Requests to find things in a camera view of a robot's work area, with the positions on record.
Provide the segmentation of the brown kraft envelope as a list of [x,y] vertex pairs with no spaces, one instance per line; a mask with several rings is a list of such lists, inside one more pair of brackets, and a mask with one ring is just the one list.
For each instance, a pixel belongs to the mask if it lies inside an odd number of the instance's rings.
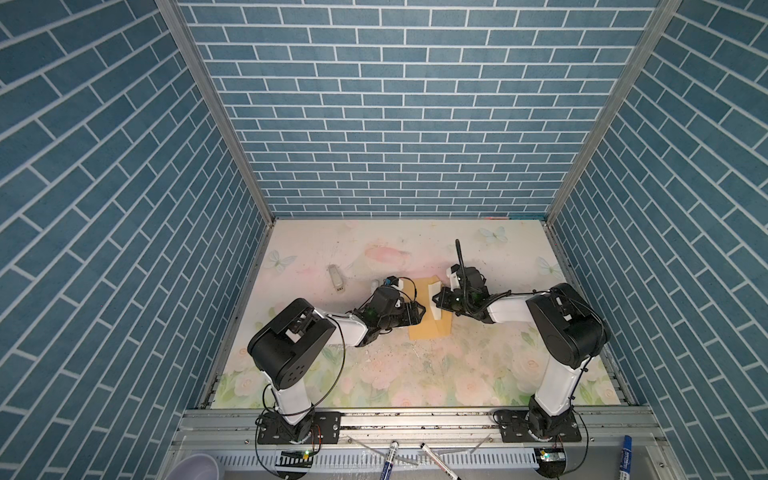
[[408,328],[411,341],[434,340],[451,335],[453,314],[439,309],[432,300],[442,287],[443,283],[437,276],[415,280],[415,301],[424,306],[426,311],[419,324]]

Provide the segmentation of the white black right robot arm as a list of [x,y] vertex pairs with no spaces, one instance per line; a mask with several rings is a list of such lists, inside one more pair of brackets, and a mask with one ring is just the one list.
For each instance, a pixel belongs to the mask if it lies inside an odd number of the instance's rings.
[[430,306],[485,324],[533,324],[549,353],[541,385],[529,400],[529,434],[549,441],[575,422],[576,387],[611,333],[602,317],[568,283],[547,290],[492,294],[485,276],[459,263],[447,271],[449,284],[430,294]]

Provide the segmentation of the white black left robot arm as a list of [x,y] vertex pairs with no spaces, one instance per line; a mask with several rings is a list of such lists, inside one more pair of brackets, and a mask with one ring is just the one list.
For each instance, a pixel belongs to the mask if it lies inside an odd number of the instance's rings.
[[304,376],[328,345],[361,348],[396,328],[421,323],[427,308],[391,284],[377,287],[359,307],[336,314],[297,298],[249,341],[247,352],[268,379],[277,418],[298,427],[314,413]]

